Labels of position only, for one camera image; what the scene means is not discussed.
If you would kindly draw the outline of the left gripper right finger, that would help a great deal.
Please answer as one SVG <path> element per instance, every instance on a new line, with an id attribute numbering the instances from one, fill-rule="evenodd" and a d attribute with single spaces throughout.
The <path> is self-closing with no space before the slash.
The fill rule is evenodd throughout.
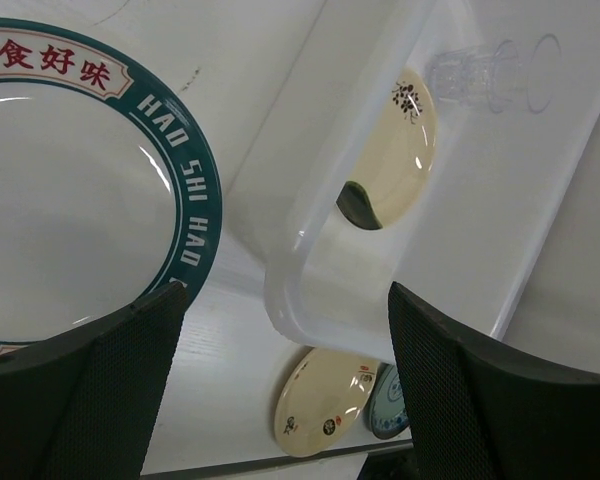
<path id="1" fill-rule="evenodd" d="M 424 479 L 600 479 L 600 374 L 484 335 L 398 282 L 388 321 Z"/>

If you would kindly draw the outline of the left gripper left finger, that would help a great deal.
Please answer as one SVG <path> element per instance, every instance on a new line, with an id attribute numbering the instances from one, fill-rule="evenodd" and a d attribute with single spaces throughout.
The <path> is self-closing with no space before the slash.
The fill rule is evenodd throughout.
<path id="1" fill-rule="evenodd" d="M 187 294 L 170 283 L 0 356 L 0 479 L 137 479 Z"/>

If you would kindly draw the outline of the cream patterned plate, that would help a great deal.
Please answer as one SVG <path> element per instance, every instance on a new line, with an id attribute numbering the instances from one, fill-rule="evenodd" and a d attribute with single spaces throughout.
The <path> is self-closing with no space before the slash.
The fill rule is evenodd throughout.
<path id="1" fill-rule="evenodd" d="M 381 362 L 357 354 L 314 348 L 284 385 L 273 429 L 286 454 L 304 458 L 336 443 L 360 417 Z"/>

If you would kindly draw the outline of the dark green rimmed white plate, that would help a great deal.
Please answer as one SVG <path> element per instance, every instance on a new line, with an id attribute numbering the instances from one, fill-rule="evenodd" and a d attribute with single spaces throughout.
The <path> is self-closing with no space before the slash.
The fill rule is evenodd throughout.
<path id="1" fill-rule="evenodd" d="M 171 283 L 195 300 L 221 228 L 210 146 L 163 81 L 0 17 L 0 358 Z"/>

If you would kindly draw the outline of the clear plastic bin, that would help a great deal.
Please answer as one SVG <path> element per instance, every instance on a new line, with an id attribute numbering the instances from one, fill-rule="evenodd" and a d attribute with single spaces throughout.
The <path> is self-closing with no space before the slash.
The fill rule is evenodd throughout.
<path id="1" fill-rule="evenodd" d="M 544 36 L 560 47 L 546 108 L 439 114 L 433 177 L 382 233 L 342 220 L 390 83 L 439 52 Z M 253 186 L 263 301 L 273 327 L 313 347 L 393 359 L 387 296 L 400 283 L 501 337 L 600 113 L 600 1 L 329 1 L 233 190 Z"/>

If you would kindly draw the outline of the small cream bowl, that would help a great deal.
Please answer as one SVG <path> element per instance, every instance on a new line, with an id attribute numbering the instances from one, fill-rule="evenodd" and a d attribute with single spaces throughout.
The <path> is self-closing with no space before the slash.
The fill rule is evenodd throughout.
<path id="1" fill-rule="evenodd" d="M 342 188 L 336 206 L 354 226 L 380 230 L 415 204 L 431 172 L 437 113 L 421 76 L 404 69 Z"/>

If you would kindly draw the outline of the clear plastic cup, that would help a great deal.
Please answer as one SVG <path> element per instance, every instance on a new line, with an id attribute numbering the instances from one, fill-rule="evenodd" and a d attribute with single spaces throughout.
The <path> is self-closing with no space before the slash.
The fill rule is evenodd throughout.
<path id="1" fill-rule="evenodd" d="M 426 81 L 439 103 L 492 114 L 540 114 L 553 99 L 561 63 L 562 48 L 552 33 L 507 38 L 434 56 Z"/>

